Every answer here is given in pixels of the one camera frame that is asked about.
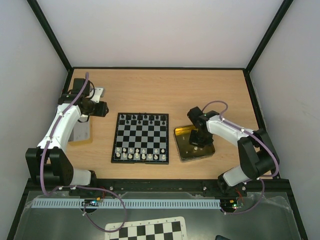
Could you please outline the gold tin with pieces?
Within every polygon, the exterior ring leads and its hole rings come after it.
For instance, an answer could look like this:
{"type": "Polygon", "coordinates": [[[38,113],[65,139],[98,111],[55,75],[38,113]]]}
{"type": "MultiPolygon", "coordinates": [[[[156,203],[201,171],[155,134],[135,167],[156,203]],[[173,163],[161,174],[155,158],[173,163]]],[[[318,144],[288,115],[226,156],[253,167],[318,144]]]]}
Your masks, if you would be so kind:
{"type": "Polygon", "coordinates": [[[193,125],[180,126],[173,130],[175,144],[182,163],[209,158],[216,152],[213,144],[205,147],[191,145],[189,139],[192,130],[196,130],[193,125]]]}

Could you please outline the silver gold tin lid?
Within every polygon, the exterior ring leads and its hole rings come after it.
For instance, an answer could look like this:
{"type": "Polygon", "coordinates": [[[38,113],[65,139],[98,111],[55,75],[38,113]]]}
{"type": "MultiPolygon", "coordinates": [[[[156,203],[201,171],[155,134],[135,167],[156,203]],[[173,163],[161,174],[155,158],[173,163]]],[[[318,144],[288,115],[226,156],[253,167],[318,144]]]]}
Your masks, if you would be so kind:
{"type": "Polygon", "coordinates": [[[92,135],[92,120],[85,121],[84,118],[77,121],[71,131],[71,135],[68,139],[70,145],[84,145],[93,142],[92,135]]]}

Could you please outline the black silver chess board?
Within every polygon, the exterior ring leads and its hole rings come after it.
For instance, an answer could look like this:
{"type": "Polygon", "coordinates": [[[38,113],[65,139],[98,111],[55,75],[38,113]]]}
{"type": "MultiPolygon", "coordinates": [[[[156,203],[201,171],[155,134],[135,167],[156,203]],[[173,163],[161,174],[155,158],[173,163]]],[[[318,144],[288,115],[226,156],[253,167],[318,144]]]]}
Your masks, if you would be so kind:
{"type": "Polygon", "coordinates": [[[169,115],[167,113],[134,113],[119,112],[116,120],[116,128],[111,155],[113,164],[169,164],[169,115]],[[123,148],[126,148],[126,158],[123,158],[123,148]],[[139,158],[135,158],[136,149],[139,149],[139,158]]]}

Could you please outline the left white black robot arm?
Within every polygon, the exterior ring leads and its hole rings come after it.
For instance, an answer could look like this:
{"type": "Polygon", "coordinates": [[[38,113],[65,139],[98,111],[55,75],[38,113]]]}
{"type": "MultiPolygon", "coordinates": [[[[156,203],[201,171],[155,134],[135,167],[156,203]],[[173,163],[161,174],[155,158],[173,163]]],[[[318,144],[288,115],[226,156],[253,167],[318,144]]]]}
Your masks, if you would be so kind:
{"type": "Polygon", "coordinates": [[[74,126],[82,117],[105,117],[109,112],[102,101],[105,89],[94,87],[89,74],[75,78],[73,87],[58,99],[54,119],[37,147],[25,153],[28,170],[34,184],[39,184],[43,194],[51,196],[64,187],[90,186],[96,180],[93,170],[73,167],[66,155],[67,145],[74,126]]]}

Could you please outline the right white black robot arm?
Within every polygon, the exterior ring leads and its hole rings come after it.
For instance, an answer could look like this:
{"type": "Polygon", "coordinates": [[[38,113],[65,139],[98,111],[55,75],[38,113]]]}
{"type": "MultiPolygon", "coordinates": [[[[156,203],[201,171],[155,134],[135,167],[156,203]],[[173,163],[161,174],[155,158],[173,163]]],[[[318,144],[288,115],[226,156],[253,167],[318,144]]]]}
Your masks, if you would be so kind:
{"type": "Polygon", "coordinates": [[[226,120],[221,113],[210,111],[203,113],[194,107],[187,113],[195,126],[189,137],[189,143],[198,148],[212,145],[217,135],[238,149],[239,165],[222,173],[217,179],[218,191],[229,196],[240,183],[266,177],[272,171],[272,177],[279,172],[279,158],[268,133],[260,128],[243,128],[226,120]]]}

